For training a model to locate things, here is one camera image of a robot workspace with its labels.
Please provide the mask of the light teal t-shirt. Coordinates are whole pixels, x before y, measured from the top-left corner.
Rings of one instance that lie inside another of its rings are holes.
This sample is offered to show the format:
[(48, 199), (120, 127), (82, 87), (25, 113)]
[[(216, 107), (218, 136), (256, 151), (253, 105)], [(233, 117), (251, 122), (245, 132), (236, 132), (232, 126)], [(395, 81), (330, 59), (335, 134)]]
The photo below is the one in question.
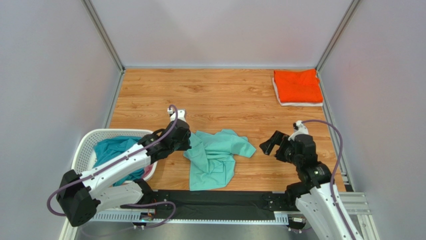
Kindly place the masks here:
[(210, 134), (196, 131), (183, 156), (190, 161), (189, 190), (206, 191), (226, 187), (235, 175), (235, 155), (251, 158), (256, 148), (246, 136), (231, 129)]

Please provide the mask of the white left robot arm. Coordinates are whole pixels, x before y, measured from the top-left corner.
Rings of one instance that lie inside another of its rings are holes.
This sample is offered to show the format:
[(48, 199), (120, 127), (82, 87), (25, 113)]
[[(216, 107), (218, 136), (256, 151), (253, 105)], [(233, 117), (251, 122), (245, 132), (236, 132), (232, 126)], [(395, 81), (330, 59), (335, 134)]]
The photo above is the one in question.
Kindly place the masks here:
[(190, 126), (176, 119), (163, 131), (144, 135), (128, 150), (91, 170), (77, 173), (71, 169), (61, 179), (59, 189), (51, 197), (56, 198), (72, 227), (79, 227), (98, 212), (135, 205), (143, 200), (150, 188), (143, 179), (114, 186), (136, 170), (166, 159), (175, 151), (190, 149)]

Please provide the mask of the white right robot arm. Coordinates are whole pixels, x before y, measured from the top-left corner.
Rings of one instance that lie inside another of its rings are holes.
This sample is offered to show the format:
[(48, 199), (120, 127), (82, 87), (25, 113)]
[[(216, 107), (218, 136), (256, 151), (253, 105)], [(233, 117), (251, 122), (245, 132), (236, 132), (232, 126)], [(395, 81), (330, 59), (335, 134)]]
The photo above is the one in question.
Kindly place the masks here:
[(295, 166), (299, 182), (286, 187), (286, 202), (295, 206), (310, 223), (321, 240), (361, 240), (337, 187), (332, 183), (330, 169), (318, 160), (317, 146), (308, 133), (287, 135), (280, 131), (259, 145), (265, 155), (278, 149), (274, 157)]

